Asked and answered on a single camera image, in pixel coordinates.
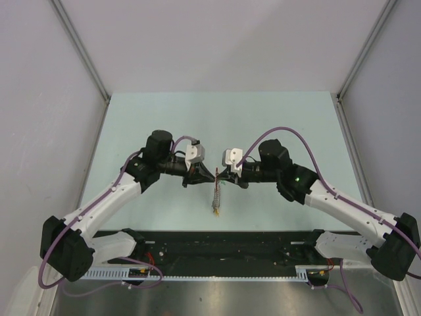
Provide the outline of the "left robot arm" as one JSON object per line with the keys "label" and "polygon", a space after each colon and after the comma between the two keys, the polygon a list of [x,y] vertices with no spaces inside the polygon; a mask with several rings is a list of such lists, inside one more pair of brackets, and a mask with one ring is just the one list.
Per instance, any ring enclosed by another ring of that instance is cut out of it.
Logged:
{"label": "left robot arm", "polygon": [[188,140],[191,143],[184,156],[178,157],[175,148],[179,141],[165,130],[153,131],[145,146],[126,159],[117,178],[97,197],[62,219],[48,218],[41,235],[39,285],[49,288],[43,281],[46,266],[54,268],[63,279],[74,282],[96,263],[119,257],[131,263],[140,262],[145,255],[140,234],[130,228],[103,237],[97,237],[96,233],[163,174],[181,177],[183,187],[214,182],[214,175],[203,163],[205,148],[191,136]]}

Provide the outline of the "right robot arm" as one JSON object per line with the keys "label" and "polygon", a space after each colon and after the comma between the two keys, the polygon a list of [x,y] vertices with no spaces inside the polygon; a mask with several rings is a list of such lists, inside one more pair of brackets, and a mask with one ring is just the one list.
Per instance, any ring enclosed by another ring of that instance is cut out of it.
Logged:
{"label": "right robot arm", "polygon": [[323,182],[316,172],[295,164],[278,140],[261,143],[259,155],[258,161],[241,162],[241,149],[227,149],[222,156],[225,169],[218,178],[241,188],[250,183],[275,183],[286,200],[323,211],[358,233],[314,230],[303,248],[309,263],[348,259],[370,264],[392,280],[402,281],[408,275],[420,248],[418,224],[412,215],[397,217],[346,196]]}

